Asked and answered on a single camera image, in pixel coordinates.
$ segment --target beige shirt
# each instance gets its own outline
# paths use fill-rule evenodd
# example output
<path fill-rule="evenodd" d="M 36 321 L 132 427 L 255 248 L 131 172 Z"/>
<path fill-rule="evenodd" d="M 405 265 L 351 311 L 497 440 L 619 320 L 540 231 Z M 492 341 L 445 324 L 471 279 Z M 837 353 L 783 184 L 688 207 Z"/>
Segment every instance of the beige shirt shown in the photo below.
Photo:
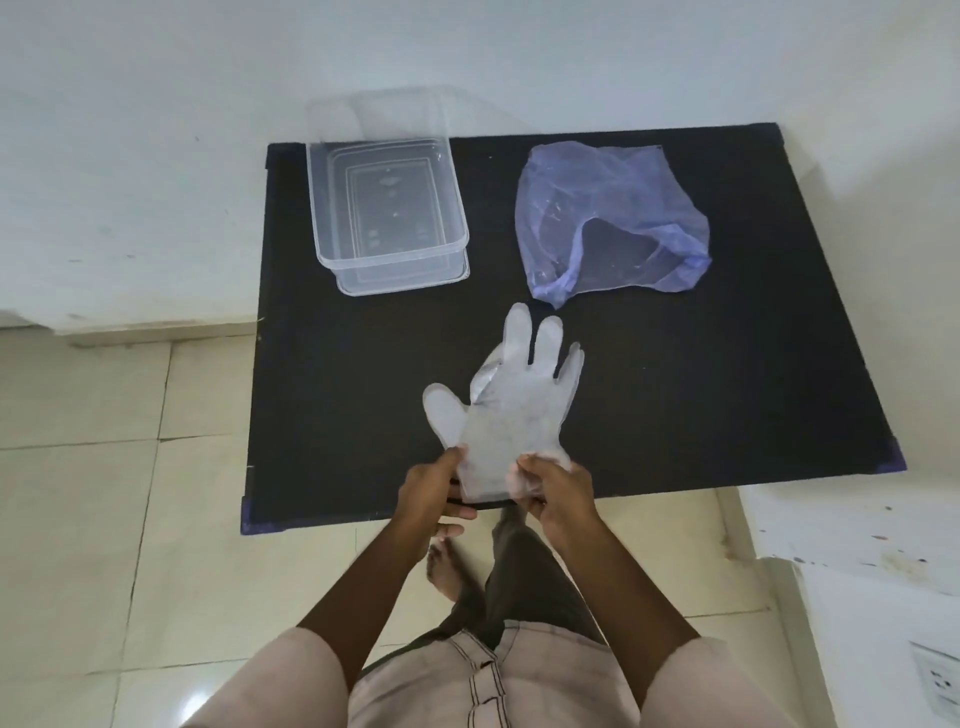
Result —
<path fill-rule="evenodd" d="M 190 728 L 619 728 L 640 724 L 613 653 L 560 627 L 508 620 L 496 650 L 469 632 L 379 666 L 347 694 L 337 656 L 289 629 L 240 668 Z M 724 643 L 701 638 L 657 673 L 644 728 L 789 728 Z"/>

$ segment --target tiled floor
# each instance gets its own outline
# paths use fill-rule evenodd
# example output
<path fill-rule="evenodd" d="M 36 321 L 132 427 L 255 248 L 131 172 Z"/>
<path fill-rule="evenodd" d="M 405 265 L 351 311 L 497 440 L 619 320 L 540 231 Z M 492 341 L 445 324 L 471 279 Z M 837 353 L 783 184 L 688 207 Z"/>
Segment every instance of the tiled floor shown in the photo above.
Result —
<path fill-rule="evenodd" d="M 239 535 L 252 337 L 71 349 L 0 331 L 0 725 L 179 725 L 382 523 Z M 600 501 L 702 633 L 800 719 L 786 642 L 715 493 Z M 495 513 L 461 544 L 481 577 Z M 414 570 L 371 659 L 445 616 Z"/>

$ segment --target plastic bag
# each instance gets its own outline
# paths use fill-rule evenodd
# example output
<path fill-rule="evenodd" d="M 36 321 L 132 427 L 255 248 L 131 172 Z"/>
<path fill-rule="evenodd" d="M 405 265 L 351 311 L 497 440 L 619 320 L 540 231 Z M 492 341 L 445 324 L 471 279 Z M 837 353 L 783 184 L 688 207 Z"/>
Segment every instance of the plastic bag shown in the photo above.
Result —
<path fill-rule="evenodd" d="M 516 194 L 516 238 L 535 299 L 629 285 L 675 293 L 710 265 L 709 224 L 661 147 L 534 147 Z"/>

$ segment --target black table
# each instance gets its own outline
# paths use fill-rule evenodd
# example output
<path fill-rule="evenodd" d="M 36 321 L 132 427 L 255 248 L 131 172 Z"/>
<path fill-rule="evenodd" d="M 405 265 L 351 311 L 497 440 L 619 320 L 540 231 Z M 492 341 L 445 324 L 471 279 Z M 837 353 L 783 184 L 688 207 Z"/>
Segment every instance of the black table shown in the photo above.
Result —
<path fill-rule="evenodd" d="M 660 144 L 710 222 L 696 288 L 589 293 L 561 310 L 587 354 L 562 431 L 599 497 L 901 470 L 775 124 L 451 141 L 470 277 L 350 298 L 317 260 L 302 144 L 267 154 L 245 533 L 383 518 L 441 451 L 434 381 L 464 401 L 527 290 L 514 233 L 530 149 Z"/>

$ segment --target wall stain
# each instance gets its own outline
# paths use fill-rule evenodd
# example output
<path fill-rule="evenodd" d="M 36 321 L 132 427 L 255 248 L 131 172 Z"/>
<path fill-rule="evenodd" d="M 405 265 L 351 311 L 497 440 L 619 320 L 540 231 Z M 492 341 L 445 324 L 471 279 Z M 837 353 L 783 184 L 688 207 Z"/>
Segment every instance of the wall stain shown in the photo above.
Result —
<path fill-rule="evenodd" d="M 885 551 L 880 554 L 880 565 L 885 571 L 896 576 L 903 576 L 914 584 L 928 584 L 930 582 L 926 563 L 909 556 L 902 556 L 895 551 Z"/>

